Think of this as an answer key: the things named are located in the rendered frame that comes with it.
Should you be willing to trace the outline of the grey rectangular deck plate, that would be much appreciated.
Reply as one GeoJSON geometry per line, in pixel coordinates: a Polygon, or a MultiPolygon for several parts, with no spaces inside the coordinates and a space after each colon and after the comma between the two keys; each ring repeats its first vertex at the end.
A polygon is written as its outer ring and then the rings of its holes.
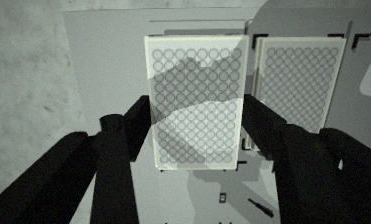
{"type": "MultiPolygon", "coordinates": [[[[249,20],[371,20],[366,7],[225,7],[63,11],[89,136],[99,118],[124,115],[148,94],[142,22],[249,20]]],[[[140,224],[162,224],[158,171],[150,127],[130,162],[140,224]]]]}

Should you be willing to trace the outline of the white well plate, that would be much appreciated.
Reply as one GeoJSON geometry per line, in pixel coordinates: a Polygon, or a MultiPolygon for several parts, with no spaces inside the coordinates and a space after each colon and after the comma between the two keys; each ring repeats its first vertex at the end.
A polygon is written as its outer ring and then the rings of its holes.
{"type": "Polygon", "coordinates": [[[155,167],[236,169],[248,35],[144,40],[155,167]]]}
{"type": "Polygon", "coordinates": [[[309,133],[323,128],[346,39],[257,37],[250,94],[309,133]]]}

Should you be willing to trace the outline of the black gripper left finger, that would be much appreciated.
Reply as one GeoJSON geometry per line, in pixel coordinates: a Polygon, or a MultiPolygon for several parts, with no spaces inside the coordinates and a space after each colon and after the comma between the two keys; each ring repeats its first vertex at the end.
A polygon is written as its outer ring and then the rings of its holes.
{"type": "Polygon", "coordinates": [[[95,173],[89,224],[140,224],[130,162],[151,127],[149,95],[62,137],[2,193],[0,224],[69,224],[95,173]]]}

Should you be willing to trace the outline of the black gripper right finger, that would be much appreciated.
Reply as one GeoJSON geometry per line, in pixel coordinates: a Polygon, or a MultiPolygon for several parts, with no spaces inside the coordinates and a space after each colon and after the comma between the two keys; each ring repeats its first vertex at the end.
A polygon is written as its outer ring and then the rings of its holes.
{"type": "Polygon", "coordinates": [[[309,133],[250,94],[241,125],[274,161],[281,224],[371,224],[369,147],[335,128],[309,133]]]}

